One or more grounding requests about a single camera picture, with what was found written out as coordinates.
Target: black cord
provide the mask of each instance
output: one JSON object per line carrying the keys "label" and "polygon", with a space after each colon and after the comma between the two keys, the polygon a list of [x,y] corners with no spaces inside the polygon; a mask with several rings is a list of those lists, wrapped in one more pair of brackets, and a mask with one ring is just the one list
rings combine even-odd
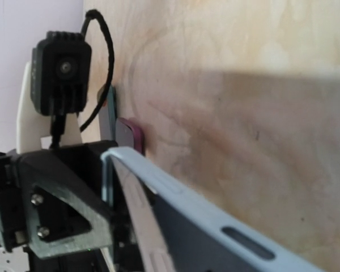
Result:
{"label": "black cord", "polygon": [[66,127],[66,115],[53,115],[50,124],[50,134],[52,135],[52,144],[50,149],[59,148],[61,137]]}
{"label": "black cord", "polygon": [[86,18],[85,18],[83,25],[82,25],[81,33],[84,37],[86,36],[90,21],[94,20],[94,19],[98,21],[100,28],[101,28],[101,31],[102,31],[102,34],[103,34],[104,39],[105,39],[106,44],[107,44],[108,72],[107,72],[106,83],[104,85],[104,91],[101,94],[100,99],[98,100],[97,106],[95,107],[95,109],[93,110],[91,115],[89,116],[88,120],[86,122],[84,122],[82,126],[80,126],[80,132],[84,131],[91,124],[91,122],[96,118],[97,114],[100,112],[103,104],[106,101],[108,91],[109,91],[109,88],[111,86],[111,82],[112,82],[112,78],[113,78],[113,68],[114,68],[113,42],[112,42],[111,34],[109,33],[107,23],[104,20],[102,14],[99,11],[97,11],[97,10],[87,11]]}

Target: screw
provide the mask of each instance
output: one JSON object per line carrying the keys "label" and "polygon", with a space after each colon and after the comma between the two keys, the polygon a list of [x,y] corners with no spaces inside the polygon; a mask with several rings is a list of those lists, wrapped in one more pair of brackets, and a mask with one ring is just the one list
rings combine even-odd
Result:
{"label": "screw", "polygon": [[46,238],[46,237],[48,237],[49,236],[49,234],[50,234],[50,230],[47,228],[47,227],[40,227],[39,229],[38,229],[38,236],[40,237],[40,238]]}
{"label": "screw", "polygon": [[39,206],[40,204],[43,204],[44,197],[40,194],[34,194],[32,195],[31,201],[35,206]]}
{"label": "screw", "polygon": [[63,74],[69,73],[70,70],[72,70],[72,64],[70,64],[70,63],[67,62],[67,61],[64,62],[64,63],[62,63],[62,65],[61,65],[61,72],[62,72]]}

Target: pink object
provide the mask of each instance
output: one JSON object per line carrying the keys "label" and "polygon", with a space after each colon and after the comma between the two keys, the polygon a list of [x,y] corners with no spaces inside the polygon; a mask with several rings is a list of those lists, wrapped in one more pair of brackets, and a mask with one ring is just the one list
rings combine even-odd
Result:
{"label": "pink object", "polygon": [[144,154],[144,139],[142,129],[134,122],[121,117],[116,120],[116,142],[118,146],[129,146]]}

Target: plywood surface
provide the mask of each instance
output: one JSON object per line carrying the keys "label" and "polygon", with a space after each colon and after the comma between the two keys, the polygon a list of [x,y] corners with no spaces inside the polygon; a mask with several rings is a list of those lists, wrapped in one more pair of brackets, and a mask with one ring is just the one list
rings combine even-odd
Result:
{"label": "plywood surface", "polygon": [[[340,272],[340,0],[86,0],[114,40],[120,115],[157,165]],[[90,101],[107,52],[90,25]],[[99,136],[98,123],[84,136]]]}

